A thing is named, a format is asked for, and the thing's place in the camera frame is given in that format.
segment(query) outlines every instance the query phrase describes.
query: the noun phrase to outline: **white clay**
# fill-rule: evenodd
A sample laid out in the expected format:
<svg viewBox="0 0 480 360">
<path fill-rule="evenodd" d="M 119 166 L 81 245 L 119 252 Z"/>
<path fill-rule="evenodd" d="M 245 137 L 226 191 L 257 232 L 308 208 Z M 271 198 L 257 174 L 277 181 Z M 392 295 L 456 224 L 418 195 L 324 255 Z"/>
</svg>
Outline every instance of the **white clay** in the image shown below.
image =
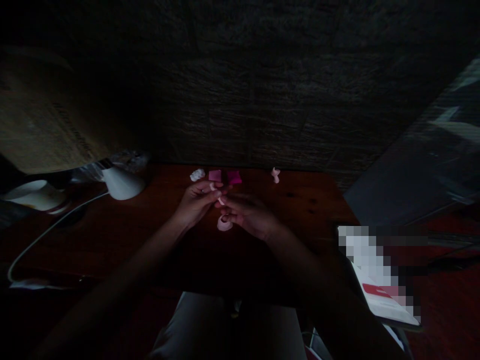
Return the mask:
<svg viewBox="0 0 480 360">
<path fill-rule="evenodd" d="M 217 224 L 216 224 L 216 227 L 217 227 L 218 230 L 220 230 L 220 231 L 228 231 L 228 230 L 230 230 L 234 225 L 233 225 L 230 221 L 223 222 L 223 221 L 222 221 L 222 218 L 223 218 L 223 217 L 224 217 L 224 216 L 222 215 L 222 216 L 220 216 L 220 217 L 218 218 L 218 222 L 217 222 Z"/>
<path fill-rule="evenodd" d="M 211 189 L 212 191 L 217 190 L 217 188 L 214 186 L 214 183 L 213 183 L 213 182 L 210 183 L 210 189 Z M 220 200 L 220 198 L 218 198 L 218 202 L 219 202 L 220 205 L 222 205 L 222 206 L 225 205 L 225 203 L 224 203 L 222 200 Z"/>
<path fill-rule="evenodd" d="M 197 169 L 191 173 L 190 180 L 192 180 L 193 182 L 196 182 L 197 180 L 200 180 L 201 178 L 204 178 L 204 177 L 205 177 L 205 171 L 203 169 Z"/>
<path fill-rule="evenodd" d="M 275 184 L 278 184 L 280 182 L 280 179 L 279 179 L 280 170 L 273 168 L 270 174 L 273 176 L 273 182 Z"/>
</svg>

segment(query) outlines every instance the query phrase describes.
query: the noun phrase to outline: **clay piece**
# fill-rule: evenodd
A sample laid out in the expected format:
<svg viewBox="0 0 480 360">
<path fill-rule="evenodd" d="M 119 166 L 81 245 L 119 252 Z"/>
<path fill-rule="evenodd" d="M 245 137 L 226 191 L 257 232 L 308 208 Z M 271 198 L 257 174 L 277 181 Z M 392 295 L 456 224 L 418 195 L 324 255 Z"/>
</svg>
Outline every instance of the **clay piece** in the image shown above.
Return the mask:
<svg viewBox="0 0 480 360">
<path fill-rule="evenodd" d="M 233 225 L 230 221 L 223 222 L 223 221 L 222 221 L 222 218 L 223 218 L 223 217 L 224 217 L 224 216 L 222 215 L 222 216 L 220 216 L 220 217 L 218 218 L 218 222 L 217 222 L 217 224 L 216 224 L 216 227 L 217 227 L 218 230 L 220 230 L 220 231 L 228 231 L 228 230 L 230 230 L 234 225 Z"/>
<path fill-rule="evenodd" d="M 216 183 L 222 182 L 222 170 L 212 170 L 208 172 L 208 180 Z"/>
<path fill-rule="evenodd" d="M 228 171 L 226 173 L 229 185 L 241 184 L 242 178 L 240 177 L 240 171 Z"/>
<path fill-rule="evenodd" d="M 210 183 L 210 189 L 211 189 L 212 191 L 217 190 L 217 188 L 214 186 L 214 183 L 213 183 L 213 182 Z M 225 203 L 224 203 L 220 198 L 218 198 L 218 202 L 219 202 L 220 205 L 222 205 L 222 206 L 225 205 Z"/>
<path fill-rule="evenodd" d="M 275 184 L 278 184 L 280 182 L 280 179 L 279 179 L 280 170 L 273 168 L 270 174 L 273 176 L 273 182 Z"/>
<path fill-rule="evenodd" d="M 200 180 L 201 178 L 204 178 L 204 177 L 205 177 L 205 171 L 203 169 L 197 169 L 191 173 L 190 180 L 192 180 L 193 182 L 196 182 L 197 180 Z"/>
</svg>

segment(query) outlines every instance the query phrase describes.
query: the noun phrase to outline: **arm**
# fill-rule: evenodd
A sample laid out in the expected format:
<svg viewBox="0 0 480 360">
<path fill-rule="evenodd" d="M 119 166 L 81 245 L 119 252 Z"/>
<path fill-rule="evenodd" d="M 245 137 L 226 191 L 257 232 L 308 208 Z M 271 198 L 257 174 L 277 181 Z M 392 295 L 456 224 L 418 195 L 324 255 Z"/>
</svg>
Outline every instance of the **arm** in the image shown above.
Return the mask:
<svg viewBox="0 0 480 360">
<path fill-rule="evenodd" d="M 135 255 L 75 305 L 31 355 L 34 359 L 71 358 L 98 345 L 134 308 L 164 260 L 183 235 L 205 215 L 221 194 L 210 181 L 190 186 L 173 216 Z"/>
<path fill-rule="evenodd" d="M 266 242 L 334 359 L 406 359 L 369 308 L 328 276 L 317 257 L 259 200 L 232 194 L 223 196 L 222 201 L 224 221 L 236 223 Z"/>
</svg>

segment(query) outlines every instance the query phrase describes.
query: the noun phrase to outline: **plastic bag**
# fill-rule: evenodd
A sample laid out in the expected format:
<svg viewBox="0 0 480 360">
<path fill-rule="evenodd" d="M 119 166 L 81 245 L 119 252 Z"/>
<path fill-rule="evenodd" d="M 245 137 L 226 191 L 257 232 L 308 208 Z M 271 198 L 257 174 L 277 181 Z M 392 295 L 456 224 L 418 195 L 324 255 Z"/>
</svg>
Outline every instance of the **plastic bag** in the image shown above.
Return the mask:
<svg viewBox="0 0 480 360">
<path fill-rule="evenodd" d="M 143 170 L 149 160 L 151 154 L 143 150 L 123 150 L 110 156 L 109 160 L 113 165 L 128 171 L 129 173 L 137 173 Z M 102 175 L 103 166 L 97 162 L 77 167 L 72 171 L 71 182 L 75 184 L 103 182 Z"/>
</svg>

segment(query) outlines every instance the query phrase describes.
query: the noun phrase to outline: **red label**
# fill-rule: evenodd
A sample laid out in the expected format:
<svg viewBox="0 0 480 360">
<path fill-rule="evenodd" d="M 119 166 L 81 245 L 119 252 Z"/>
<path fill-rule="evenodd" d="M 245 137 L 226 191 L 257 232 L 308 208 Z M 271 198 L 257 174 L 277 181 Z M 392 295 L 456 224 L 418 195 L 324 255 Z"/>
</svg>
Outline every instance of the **red label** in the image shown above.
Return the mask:
<svg viewBox="0 0 480 360">
<path fill-rule="evenodd" d="M 380 286 L 377 285 L 371 285 L 371 284 L 365 284 L 363 283 L 363 289 L 367 294 L 373 294 L 373 295 L 378 295 L 378 296 L 383 296 L 386 298 L 392 298 L 390 295 L 387 294 L 385 290 L 383 290 Z"/>
</svg>

